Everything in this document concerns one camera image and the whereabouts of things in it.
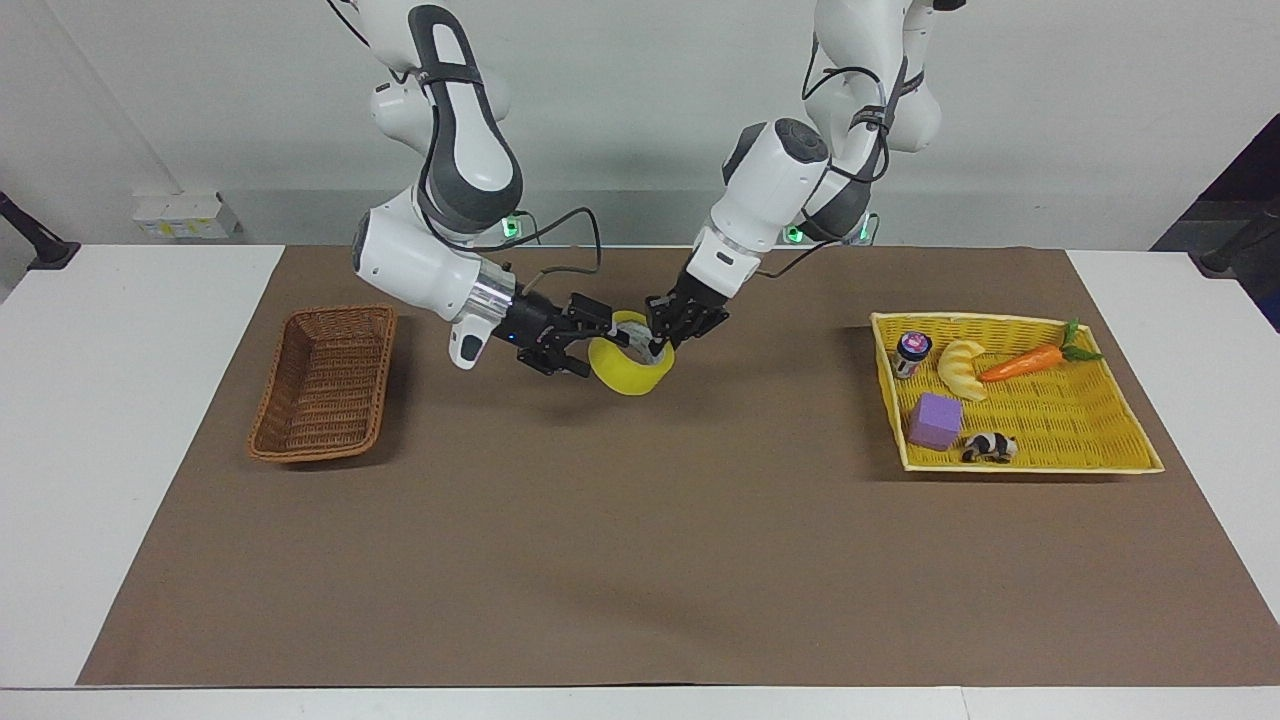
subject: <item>brown paper mat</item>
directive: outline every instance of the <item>brown paper mat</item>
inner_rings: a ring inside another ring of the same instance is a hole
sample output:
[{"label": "brown paper mat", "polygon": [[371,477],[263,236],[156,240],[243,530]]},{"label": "brown paper mat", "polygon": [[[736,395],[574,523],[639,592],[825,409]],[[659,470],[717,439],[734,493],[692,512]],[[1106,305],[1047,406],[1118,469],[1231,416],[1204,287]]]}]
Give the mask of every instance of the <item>brown paper mat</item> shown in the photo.
[{"label": "brown paper mat", "polygon": [[[541,290],[635,307],[685,256]],[[456,370],[401,306],[378,446],[248,460],[283,319],[381,300],[344,249],[284,252],[82,684],[1280,684],[1280,629],[1062,252],[824,251],[639,400],[497,341]],[[1169,470],[904,473],[872,310],[1078,315]]]}]

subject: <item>toy panda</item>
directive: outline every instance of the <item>toy panda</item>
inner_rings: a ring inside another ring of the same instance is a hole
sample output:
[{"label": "toy panda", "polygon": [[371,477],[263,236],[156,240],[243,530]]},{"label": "toy panda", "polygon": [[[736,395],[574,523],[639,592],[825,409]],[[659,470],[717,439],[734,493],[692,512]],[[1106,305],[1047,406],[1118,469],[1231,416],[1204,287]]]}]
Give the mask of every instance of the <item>toy panda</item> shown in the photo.
[{"label": "toy panda", "polygon": [[964,443],[965,462],[991,460],[1007,465],[1018,455],[1018,441],[1001,433],[978,433]]}]

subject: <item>white wall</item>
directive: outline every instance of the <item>white wall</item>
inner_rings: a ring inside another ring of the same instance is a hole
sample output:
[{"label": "white wall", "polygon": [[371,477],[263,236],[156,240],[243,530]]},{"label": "white wall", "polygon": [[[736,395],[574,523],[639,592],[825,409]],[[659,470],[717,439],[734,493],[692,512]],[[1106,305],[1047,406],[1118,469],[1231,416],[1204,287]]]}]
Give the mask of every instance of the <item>white wall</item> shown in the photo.
[{"label": "white wall", "polygon": [[[40,3],[180,184],[238,197],[255,237],[340,242],[308,224],[320,199],[358,208],[416,172],[366,117],[385,72],[321,0],[6,0],[0,187],[64,234],[140,240],[129,196],[155,178],[77,97],[23,10]],[[696,214],[741,127],[803,113],[812,0],[451,5],[515,88],[534,200],[696,190],[663,196]],[[974,0],[941,18],[943,129],[877,187],[882,240],[1146,249],[1280,111],[1277,46],[1268,0]]]}]

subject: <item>croissant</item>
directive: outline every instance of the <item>croissant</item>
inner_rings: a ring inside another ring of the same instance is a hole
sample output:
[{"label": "croissant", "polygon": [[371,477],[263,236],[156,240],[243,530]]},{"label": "croissant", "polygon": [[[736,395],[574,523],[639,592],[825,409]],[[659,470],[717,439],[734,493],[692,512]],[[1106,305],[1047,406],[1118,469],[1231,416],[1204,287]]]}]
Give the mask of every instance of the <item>croissant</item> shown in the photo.
[{"label": "croissant", "polygon": [[957,340],[942,351],[942,357],[938,357],[938,377],[952,395],[974,402],[987,400],[987,388],[982,387],[973,370],[973,359],[986,351],[972,340]]}]

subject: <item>black cable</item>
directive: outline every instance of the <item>black cable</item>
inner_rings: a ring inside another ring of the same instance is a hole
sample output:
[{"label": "black cable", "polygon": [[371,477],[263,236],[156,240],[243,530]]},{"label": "black cable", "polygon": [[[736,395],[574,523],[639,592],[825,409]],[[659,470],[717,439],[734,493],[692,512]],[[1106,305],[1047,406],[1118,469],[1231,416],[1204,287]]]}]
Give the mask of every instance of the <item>black cable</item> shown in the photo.
[{"label": "black cable", "polygon": [[822,236],[822,237],[818,238],[819,242],[841,242],[842,240],[845,240],[842,237],[836,237],[836,236],[831,234],[829,232],[824,231],[820,225],[818,225],[818,223],[813,219],[813,215],[810,215],[809,210],[806,210],[805,208],[800,209],[800,215],[805,220],[801,224],[809,227],[809,231],[805,231],[805,234],[817,233],[817,234]]},{"label": "black cable", "polygon": [[[347,26],[347,29],[351,31],[351,35],[355,35],[357,40],[365,44],[365,47],[369,47],[369,41],[365,40],[364,35],[360,35],[360,31],[356,29],[356,26],[351,24],[351,20],[347,19],[347,15],[342,14],[342,10],[338,9],[338,5],[335,5],[333,0],[324,0],[324,1],[329,4],[329,8],[333,10],[333,14],[338,15],[338,19],[342,20],[342,24]],[[338,1],[351,5],[351,0],[338,0]]]},{"label": "black cable", "polygon": [[786,266],[782,268],[781,270],[778,270],[777,273],[767,273],[764,270],[756,270],[755,274],[760,275],[763,278],[769,278],[771,281],[776,281],[776,279],[781,278],[782,275],[787,274],[791,270],[791,268],[795,268],[796,265],[799,265],[800,263],[803,263],[805,258],[813,255],[814,252],[822,250],[823,247],[827,247],[829,245],[835,245],[837,242],[840,242],[838,238],[837,240],[824,240],[824,241],[814,245],[809,250],[805,250],[804,252],[801,252],[799,258],[796,258],[795,260],[787,263]]},{"label": "black cable", "polygon": [[849,170],[846,170],[844,168],[837,168],[836,165],[833,165],[831,163],[827,164],[827,169],[831,170],[831,172],[833,172],[833,173],[836,173],[837,176],[844,177],[845,179],[850,179],[852,182],[860,182],[863,184],[870,184],[870,183],[873,183],[873,182],[883,178],[886,174],[888,174],[888,128],[886,128],[883,123],[879,123],[879,122],[876,122],[876,120],[869,120],[868,119],[868,120],[863,120],[863,122],[867,123],[867,124],[870,124],[870,126],[876,127],[876,147],[879,150],[881,156],[884,158],[884,164],[881,165],[881,169],[877,170],[877,172],[873,172],[872,177],[869,177],[867,179],[863,179],[863,178],[858,177],[854,173],[850,173]]},{"label": "black cable", "polygon": [[[426,187],[425,187],[425,184],[426,184],[426,173],[428,173],[428,169],[431,167],[431,159],[435,158],[435,146],[436,146],[436,143],[440,140],[440,109],[439,109],[439,106],[433,106],[431,108],[431,119],[433,119],[433,123],[431,123],[431,143],[426,149],[426,161],[422,165],[422,174],[419,178],[419,191],[422,192],[424,195],[428,195],[426,193]],[[435,223],[431,220],[430,213],[424,211],[422,213],[422,220],[426,222],[426,229],[429,229],[431,232],[431,234],[435,236],[435,240],[440,241],[449,250],[457,250],[458,252],[474,252],[476,255],[488,255],[490,252],[502,252],[503,250],[511,250],[512,247],[518,247],[521,245],[526,245],[529,242],[539,240],[544,234],[547,234],[547,233],[552,232],[553,229],[563,225],[566,222],[568,222],[571,218],[573,218],[573,215],[584,215],[584,214],[588,217],[588,219],[591,220],[591,234],[595,238],[595,258],[596,258],[595,264],[596,264],[596,268],[593,269],[593,270],[586,270],[586,269],[581,269],[580,268],[576,272],[584,272],[584,273],[590,274],[590,273],[595,273],[595,272],[599,270],[600,255],[602,255],[602,247],[600,247],[602,242],[600,242],[600,224],[599,224],[599,222],[595,218],[595,213],[593,213],[591,209],[586,208],[586,206],[575,208],[575,209],[570,210],[568,213],[564,213],[563,215],[561,215],[559,218],[557,218],[552,224],[547,225],[545,228],[535,229],[532,234],[526,234],[524,237],[517,237],[517,238],[509,240],[507,242],[503,242],[500,245],[493,245],[493,246],[489,246],[489,247],[471,247],[471,246],[467,246],[467,245],[460,245],[457,242],[453,242],[453,241],[445,238],[435,228]],[[557,270],[557,272],[570,272],[570,270],[566,269],[566,270]]]},{"label": "black cable", "polygon": [[[867,76],[873,82],[876,82],[876,91],[879,94],[881,108],[882,109],[887,108],[888,97],[887,97],[887,95],[884,92],[884,83],[881,82],[879,76],[876,74],[872,69],[864,68],[861,65],[846,65],[844,68],[835,68],[835,69],[827,68],[827,69],[823,70],[823,73],[826,73],[826,77],[822,78],[822,79],[819,79],[813,87],[809,87],[809,81],[813,79],[813,67],[814,67],[814,63],[817,61],[817,59],[818,59],[818,37],[814,36],[814,38],[813,38],[813,50],[809,53],[809,67],[805,68],[805,72],[804,72],[804,83],[801,83],[801,86],[800,86],[800,99],[801,100],[808,100],[808,99],[813,97],[813,94],[818,92],[819,87],[822,87],[823,85],[831,82],[836,77],[840,77],[840,76],[844,76],[844,74],[847,74],[847,73],[859,73],[859,74]],[[831,165],[831,164],[828,164],[828,168],[832,169],[832,170],[835,170],[837,174],[844,176],[845,178],[847,178],[850,181],[860,182],[860,183],[868,183],[869,184],[869,183],[873,183],[873,182],[883,178],[886,174],[888,174],[888,161],[890,161],[888,160],[888,127],[884,126],[884,120],[882,118],[879,118],[879,119],[878,118],[865,118],[863,120],[859,120],[859,122],[849,126],[849,129],[854,129],[855,126],[861,124],[861,123],[867,123],[868,126],[872,126],[873,128],[876,128],[876,145],[877,145],[878,150],[881,151],[881,155],[884,158],[883,167],[881,167],[881,169],[878,172],[873,172],[870,179],[861,179],[858,176],[855,176],[852,173],[849,173],[849,172],[846,172],[846,170],[844,170],[841,168],[837,168],[835,165]]]},{"label": "black cable", "polygon": [[838,77],[838,76],[842,76],[842,74],[847,74],[847,73],[861,73],[861,74],[872,78],[873,82],[876,82],[876,90],[877,90],[877,92],[879,92],[879,96],[881,96],[881,105],[886,105],[888,102],[887,94],[884,92],[884,83],[881,82],[879,76],[876,74],[869,68],[864,68],[861,65],[846,65],[844,68],[836,68],[836,69],[827,68],[827,69],[823,70],[823,73],[826,73],[827,77],[819,79],[818,85],[814,85],[813,87],[809,87],[809,81],[813,79],[813,65],[814,65],[814,63],[817,60],[818,60],[818,37],[814,36],[814,38],[813,38],[813,50],[809,53],[809,67],[804,72],[804,83],[800,86],[800,99],[801,100],[808,100],[808,99],[813,97],[813,94],[817,92],[819,87],[822,87],[823,85],[831,82],[831,79],[835,78],[835,77]]},{"label": "black cable", "polygon": [[604,261],[604,245],[600,242],[600,225],[595,222],[595,213],[593,213],[590,209],[579,208],[579,210],[586,210],[586,217],[591,220],[591,234],[595,238],[595,266],[577,268],[573,265],[552,265],[549,268],[543,268],[541,270],[538,270],[538,274],[534,275],[534,279],[529,281],[529,284],[525,286],[525,295],[529,295],[529,291],[534,290],[534,286],[541,282],[543,278],[554,273],[577,273],[580,275],[594,275],[595,273],[600,272],[600,266]]},{"label": "black cable", "polygon": [[[534,223],[534,234],[538,234],[538,218],[534,217],[529,210],[516,210],[512,215],[517,218],[529,218],[530,223]],[[543,243],[543,238],[538,238],[538,245]]]},{"label": "black cable", "polygon": [[876,245],[876,236],[879,234],[879,224],[881,224],[879,215],[877,213],[872,213],[870,217],[867,218],[867,222],[870,222],[872,218],[876,218],[876,229],[872,231],[872,241],[868,242],[867,245]]}]

